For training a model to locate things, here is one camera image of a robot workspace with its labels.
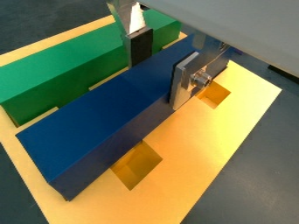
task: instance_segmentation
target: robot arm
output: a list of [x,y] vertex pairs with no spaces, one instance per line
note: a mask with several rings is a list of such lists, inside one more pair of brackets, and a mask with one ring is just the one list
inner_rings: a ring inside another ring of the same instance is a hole
[[299,1],[138,2],[299,77]]

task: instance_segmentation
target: green rectangular prism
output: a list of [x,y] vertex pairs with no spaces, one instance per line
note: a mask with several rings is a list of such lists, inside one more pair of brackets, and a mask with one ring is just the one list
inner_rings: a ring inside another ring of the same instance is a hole
[[[153,29],[153,53],[178,38],[181,25],[154,10],[144,12]],[[16,126],[64,106],[89,87],[126,67],[116,24],[54,45],[0,67],[0,105]]]

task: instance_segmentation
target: blue rectangular prism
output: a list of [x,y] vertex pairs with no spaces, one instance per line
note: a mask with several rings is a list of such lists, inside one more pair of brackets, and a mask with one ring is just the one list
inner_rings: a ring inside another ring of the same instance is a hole
[[[16,135],[65,200],[76,197],[172,114],[173,64],[192,51],[189,36]],[[214,73],[226,63],[222,54]]]

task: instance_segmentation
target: yellow board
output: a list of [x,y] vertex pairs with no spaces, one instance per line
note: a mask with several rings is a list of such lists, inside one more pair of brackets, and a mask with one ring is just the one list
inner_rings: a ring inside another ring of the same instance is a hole
[[14,137],[46,115],[16,128],[0,108],[0,141],[50,224],[180,223],[281,91],[233,62],[214,84],[221,96],[192,97],[144,138],[161,161],[133,189],[108,169],[72,202]]

